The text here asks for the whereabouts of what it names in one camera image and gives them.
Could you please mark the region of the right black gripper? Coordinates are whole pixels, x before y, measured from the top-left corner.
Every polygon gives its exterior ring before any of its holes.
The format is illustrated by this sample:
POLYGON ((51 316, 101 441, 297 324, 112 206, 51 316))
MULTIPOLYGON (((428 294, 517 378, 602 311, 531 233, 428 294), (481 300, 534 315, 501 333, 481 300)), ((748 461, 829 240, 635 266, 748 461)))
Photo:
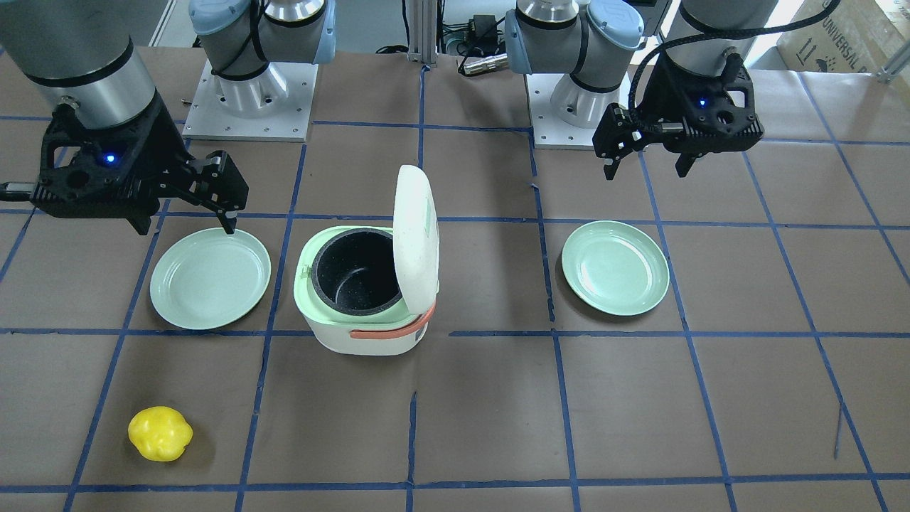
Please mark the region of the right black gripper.
POLYGON ((215 213, 236 233, 248 185, 224 150, 196 159, 186 149, 160 94, 133 120, 88 129, 69 102, 60 103, 42 139, 31 201, 58 218, 123 218, 142 236, 163 198, 215 213))

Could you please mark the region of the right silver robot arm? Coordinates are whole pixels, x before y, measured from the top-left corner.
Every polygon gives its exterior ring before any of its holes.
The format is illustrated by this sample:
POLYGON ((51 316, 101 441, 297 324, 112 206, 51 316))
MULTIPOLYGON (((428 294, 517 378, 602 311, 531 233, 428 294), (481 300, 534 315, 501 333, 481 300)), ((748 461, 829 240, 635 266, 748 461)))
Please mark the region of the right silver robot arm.
MULTIPOLYGON (((333 1, 192 1, 192 27, 207 54, 205 90, 225 136, 279 123, 303 137, 306 101, 291 69, 315 68, 336 51, 333 1)), ((2 46, 53 108, 33 183, 2 185, 55 218, 123 218, 146 235, 163 198, 212 211, 236 230, 248 185, 224 150, 203 158, 184 137, 113 1, 4 1, 2 46)))

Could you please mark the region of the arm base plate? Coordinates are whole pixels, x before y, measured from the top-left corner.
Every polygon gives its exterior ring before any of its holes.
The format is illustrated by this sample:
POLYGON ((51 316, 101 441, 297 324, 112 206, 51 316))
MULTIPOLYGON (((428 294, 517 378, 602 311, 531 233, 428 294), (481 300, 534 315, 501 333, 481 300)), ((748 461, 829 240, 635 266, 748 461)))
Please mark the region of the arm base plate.
POLYGON ((319 66, 270 63, 262 75, 231 81, 205 63, 182 135, 192 140, 300 142, 308 139, 319 66))
POLYGON ((592 150, 594 131, 608 104, 626 107, 631 81, 623 74, 616 90, 583 90, 571 75, 526 75, 528 107, 534 143, 543 149, 592 150))

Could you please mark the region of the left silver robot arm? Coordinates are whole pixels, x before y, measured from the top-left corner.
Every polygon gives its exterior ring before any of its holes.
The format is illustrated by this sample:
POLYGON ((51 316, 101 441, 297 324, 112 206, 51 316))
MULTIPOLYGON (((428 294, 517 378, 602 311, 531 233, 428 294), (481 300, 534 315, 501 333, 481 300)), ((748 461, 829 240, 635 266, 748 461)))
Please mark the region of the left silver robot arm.
MULTIPOLYGON (((685 177, 702 156, 741 152, 763 139, 742 51, 775 8, 774 1, 682 1, 641 101, 631 78, 627 106, 613 101, 596 117, 592 143, 605 178, 651 144, 675 153, 685 177)), ((608 95, 644 47, 646 20, 625 1, 518 1, 503 31, 513 72, 562 74, 579 92, 608 95)))

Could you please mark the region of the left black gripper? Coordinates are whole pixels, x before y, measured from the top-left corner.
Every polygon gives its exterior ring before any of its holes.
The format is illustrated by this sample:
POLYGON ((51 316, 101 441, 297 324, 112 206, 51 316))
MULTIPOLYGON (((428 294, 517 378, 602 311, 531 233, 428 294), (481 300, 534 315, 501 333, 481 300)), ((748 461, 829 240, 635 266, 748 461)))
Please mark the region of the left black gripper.
POLYGON ((728 52, 715 77, 680 67, 659 56, 634 108, 608 104, 594 131, 594 151, 604 159, 604 177, 613 181, 621 159, 650 144, 678 154, 674 169, 685 178, 695 162, 709 153, 753 148, 764 137, 754 108, 753 81, 742 56, 728 52))

